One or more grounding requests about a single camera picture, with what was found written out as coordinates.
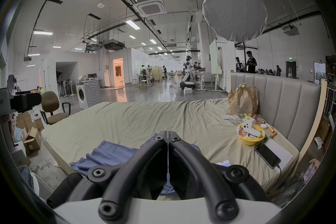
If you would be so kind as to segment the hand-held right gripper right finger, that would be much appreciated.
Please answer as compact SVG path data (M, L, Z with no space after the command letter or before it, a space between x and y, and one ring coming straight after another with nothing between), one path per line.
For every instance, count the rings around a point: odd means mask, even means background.
M168 131L170 185L181 200L205 198L211 221L232 221L242 213L237 199L268 202L263 188L242 165L211 163L174 131Z

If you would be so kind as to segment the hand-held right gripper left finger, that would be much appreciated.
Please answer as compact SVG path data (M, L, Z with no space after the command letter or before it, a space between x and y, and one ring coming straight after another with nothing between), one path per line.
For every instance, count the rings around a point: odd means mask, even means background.
M105 223L126 223L134 199L157 201L167 183L167 136L154 135L127 161L89 166L86 172L72 173L47 199L56 209L61 205L101 198L97 218Z

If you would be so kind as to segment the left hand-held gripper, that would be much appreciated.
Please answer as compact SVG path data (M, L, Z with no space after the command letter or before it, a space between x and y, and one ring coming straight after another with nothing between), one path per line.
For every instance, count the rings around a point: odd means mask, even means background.
M42 95L38 92L23 92L15 95L15 76L8 76L6 88L0 91L0 116L18 112L24 113L41 104Z

